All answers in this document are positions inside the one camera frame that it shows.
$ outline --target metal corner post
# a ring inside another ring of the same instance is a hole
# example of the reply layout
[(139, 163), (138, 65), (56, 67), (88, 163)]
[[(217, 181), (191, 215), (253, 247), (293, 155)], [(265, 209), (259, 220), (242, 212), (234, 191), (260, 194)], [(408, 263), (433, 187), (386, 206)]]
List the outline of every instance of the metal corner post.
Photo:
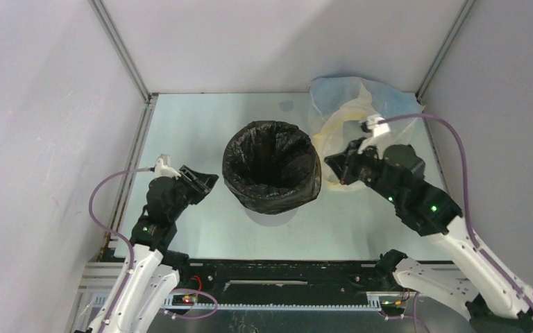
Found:
[(465, 3), (463, 3), (463, 6), (461, 7), (459, 14), (457, 15), (457, 18), (455, 19), (455, 22), (450, 27), (450, 30), (448, 31), (446, 38), (442, 42), (442, 45), (440, 46), (436, 57), (434, 57), (434, 61), (432, 61), (430, 68), (428, 68), (428, 71), (426, 72), (426, 75), (424, 76), (424, 79), (422, 80), (422, 83), (420, 84), (420, 87), (416, 92), (416, 96), (418, 97), (419, 101), (424, 102), (425, 95), (428, 92), (428, 88), (430, 87), (432, 80), (436, 76), (438, 68), (440, 68), (442, 61), (448, 54), (450, 47), (459, 35), (462, 26), (464, 25), (476, 3), (477, 0), (465, 0)]
[(91, 7), (93, 8), (95, 15), (97, 15), (97, 17), (99, 18), (103, 29), (107, 33), (107, 36), (109, 37), (113, 48), (117, 52), (121, 63), (124, 64), (130, 78), (132, 79), (140, 95), (142, 96), (142, 99), (145, 103), (148, 103), (151, 97), (150, 91), (148, 91), (148, 88), (144, 84), (144, 80), (142, 79), (142, 76), (137, 70), (134, 60), (128, 52), (124, 41), (121, 39), (121, 36), (117, 31), (117, 27), (113, 23), (113, 20), (111, 19), (111, 16), (107, 11), (103, 0), (89, 0), (89, 2), (91, 3)]
[[(146, 136), (148, 134), (148, 129), (150, 128), (150, 122), (152, 121), (152, 115), (154, 113), (154, 107), (156, 106), (156, 101), (158, 100), (158, 94), (151, 94), (150, 99), (147, 103), (144, 104), (142, 110), (142, 115), (140, 117), (136, 133), (134, 136), (134, 141), (130, 149), (130, 155), (128, 156), (128, 161), (126, 163), (125, 170), (136, 169), (139, 165), (139, 159), (142, 156), (142, 150), (144, 149), (144, 143), (146, 142)], [(121, 221), (124, 217), (124, 212), (126, 210), (126, 205), (128, 198), (131, 193), (131, 189), (134, 183), (135, 174), (125, 175), (121, 179), (121, 184), (117, 192), (115, 199), (115, 206), (113, 213), (110, 217), (110, 228), (119, 231), (121, 226)], [(110, 245), (112, 237), (110, 234), (105, 236), (105, 243), (101, 248), (99, 253), (99, 258), (101, 258), (103, 251)]]

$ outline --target trash can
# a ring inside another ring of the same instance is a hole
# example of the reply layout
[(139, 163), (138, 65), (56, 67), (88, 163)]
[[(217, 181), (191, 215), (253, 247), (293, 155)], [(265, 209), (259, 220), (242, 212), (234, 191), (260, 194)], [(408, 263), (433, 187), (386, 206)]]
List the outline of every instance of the trash can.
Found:
[(240, 203), (279, 214), (318, 197), (320, 159), (310, 136), (283, 121), (253, 121), (228, 142), (223, 179)]

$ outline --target crumpled plastic bag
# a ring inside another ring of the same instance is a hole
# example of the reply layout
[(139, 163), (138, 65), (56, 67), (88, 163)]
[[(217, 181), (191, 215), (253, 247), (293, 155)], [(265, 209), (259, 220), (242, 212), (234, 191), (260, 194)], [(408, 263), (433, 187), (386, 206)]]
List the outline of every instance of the crumpled plastic bag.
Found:
[(321, 162), (310, 136), (283, 121), (253, 121), (228, 142), (223, 179), (254, 212), (279, 214), (318, 197)]
[[(308, 114), (310, 135), (321, 163), (327, 156), (341, 153), (348, 143), (364, 135), (359, 121), (375, 113), (385, 118), (422, 112), (416, 97), (372, 80), (358, 77), (318, 78), (310, 87), (312, 107)], [(382, 153), (394, 143), (411, 141), (414, 122), (403, 120), (391, 123), (391, 136), (377, 144)], [(340, 185), (332, 169), (322, 165), (322, 182), (328, 189), (353, 191), (366, 186), (355, 182)]]

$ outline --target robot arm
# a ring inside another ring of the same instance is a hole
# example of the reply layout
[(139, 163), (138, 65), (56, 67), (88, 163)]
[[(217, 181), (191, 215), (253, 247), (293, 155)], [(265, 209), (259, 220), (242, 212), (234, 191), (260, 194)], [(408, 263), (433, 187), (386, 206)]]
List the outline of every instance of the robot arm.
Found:
[(342, 184), (362, 181), (385, 197), (405, 225), (452, 257), (468, 281), (449, 280), (398, 251), (390, 251), (378, 266), (402, 287), (420, 291), (470, 319), (478, 332), (532, 332), (533, 311), (480, 250), (514, 277), (531, 302), (533, 288), (514, 275), (479, 238), (480, 248), (473, 245), (462, 210), (446, 192), (424, 181), (424, 161), (411, 146), (394, 144), (380, 156), (371, 146), (389, 134), (387, 124), (378, 124), (380, 119), (375, 115), (366, 122), (372, 138), (354, 140), (343, 153), (328, 156), (324, 162)]
[(129, 269), (129, 261), (124, 262), (88, 333), (146, 332), (171, 290), (181, 278), (188, 280), (189, 257), (168, 247), (176, 234), (177, 218), (188, 205), (200, 203), (210, 193), (218, 176), (186, 166), (177, 171), (168, 155), (158, 158), (154, 174), (147, 204), (132, 229), (133, 268)]

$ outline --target light blue table surface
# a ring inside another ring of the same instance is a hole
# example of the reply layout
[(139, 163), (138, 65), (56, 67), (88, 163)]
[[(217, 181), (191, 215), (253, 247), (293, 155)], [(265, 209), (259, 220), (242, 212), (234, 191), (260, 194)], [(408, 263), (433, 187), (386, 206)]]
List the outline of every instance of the light blue table surface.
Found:
[[(316, 200), (295, 212), (278, 216), (247, 212), (223, 183), (221, 161), (226, 144), (255, 120), (286, 121), (308, 132), (309, 107), (307, 93), (159, 96), (139, 166), (151, 167), (166, 153), (173, 167), (185, 164), (220, 176), (211, 194), (199, 205), (189, 206), (178, 219), (169, 248), (193, 258), (212, 259), (368, 260), (392, 248), (419, 260), (448, 259), (403, 225), (393, 207), (370, 189), (338, 192), (322, 186)], [(413, 133), (410, 143), (426, 162), (427, 181), (442, 187), (423, 122), (416, 122)], [(125, 235), (130, 235), (142, 212), (152, 178), (152, 173), (136, 176), (121, 222)], [(267, 227), (253, 219), (263, 224), (289, 221)], [(125, 257), (126, 253), (120, 242), (115, 255)]]

